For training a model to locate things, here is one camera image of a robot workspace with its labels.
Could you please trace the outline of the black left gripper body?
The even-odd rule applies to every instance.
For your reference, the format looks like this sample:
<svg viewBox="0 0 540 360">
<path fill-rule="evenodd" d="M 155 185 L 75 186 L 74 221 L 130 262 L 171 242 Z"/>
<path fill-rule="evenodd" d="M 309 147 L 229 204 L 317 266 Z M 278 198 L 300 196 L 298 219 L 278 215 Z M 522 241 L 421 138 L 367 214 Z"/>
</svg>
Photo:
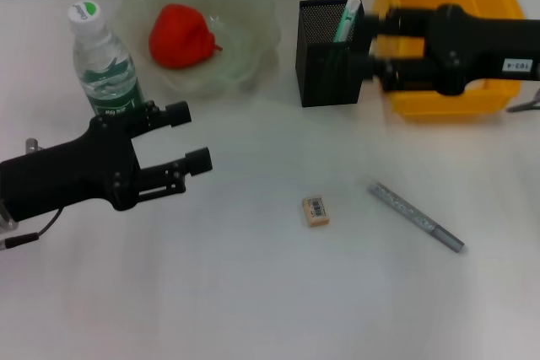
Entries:
<svg viewBox="0 0 540 360">
<path fill-rule="evenodd" d="M 101 198 L 125 210 L 137 168 L 133 134 L 120 116 L 96 116 L 79 138 L 1 162 L 1 203 L 15 221 Z"/>
</svg>

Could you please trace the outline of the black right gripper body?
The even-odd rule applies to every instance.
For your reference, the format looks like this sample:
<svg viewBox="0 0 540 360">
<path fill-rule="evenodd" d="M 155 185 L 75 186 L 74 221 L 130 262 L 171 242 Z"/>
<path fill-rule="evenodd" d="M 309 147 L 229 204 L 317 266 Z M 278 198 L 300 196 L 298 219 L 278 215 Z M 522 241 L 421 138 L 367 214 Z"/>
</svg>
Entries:
<svg viewBox="0 0 540 360">
<path fill-rule="evenodd" d="M 480 18 L 444 4 L 429 18 L 424 48 L 437 66 L 435 91 L 445 96 L 479 79 L 539 79 L 537 19 Z"/>
</svg>

